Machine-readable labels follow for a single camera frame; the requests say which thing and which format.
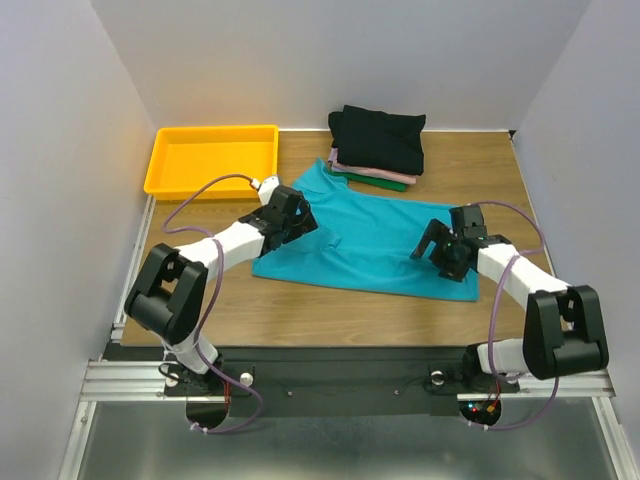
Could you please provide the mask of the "teal t shirt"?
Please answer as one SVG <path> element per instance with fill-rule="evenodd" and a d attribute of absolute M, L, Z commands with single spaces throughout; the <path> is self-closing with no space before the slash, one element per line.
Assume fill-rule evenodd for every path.
<path fill-rule="evenodd" d="M 318 227 L 255 260 L 254 276 L 437 300 L 478 300 L 475 273 L 460 282 L 447 280 L 427 258 L 411 257 L 430 220 L 449 223 L 448 205 L 357 192 L 330 174 L 322 159 L 293 187 L 304 194 Z"/>

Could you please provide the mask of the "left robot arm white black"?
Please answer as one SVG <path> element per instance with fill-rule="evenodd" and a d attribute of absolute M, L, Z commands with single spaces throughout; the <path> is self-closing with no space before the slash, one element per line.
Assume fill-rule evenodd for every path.
<path fill-rule="evenodd" d="M 125 300 L 124 311 L 158 337 L 178 363 L 189 369 L 188 382 L 210 394 L 222 379 L 248 393 L 249 384 L 224 374 L 219 352 L 202 334 L 204 321 L 220 293 L 224 273 L 259 259 L 318 228 L 304 195 L 277 178 L 258 187 L 261 206 L 227 229 L 188 245 L 154 246 L 142 263 Z"/>

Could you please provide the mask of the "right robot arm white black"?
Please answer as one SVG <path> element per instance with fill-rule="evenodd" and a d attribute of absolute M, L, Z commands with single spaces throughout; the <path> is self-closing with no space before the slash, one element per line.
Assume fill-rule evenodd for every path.
<path fill-rule="evenodd" d="M 488 339 L 467 347 L 463 384 L 482 390 L 495 378 L 515 382 L 525 374 L 556 379 L 605 369 L 609 349 L 599 295 L 542 270 L 502 235 L 489 234 L 482 205 L 450 209 L 449 224 L 431 220 L 411 256 L 427 256 L 441 277 L 461 282 L 470 272 L 493 281 L 524 310 L 521 337 L 497 340 L 498 312 L 491 312 Z"/>

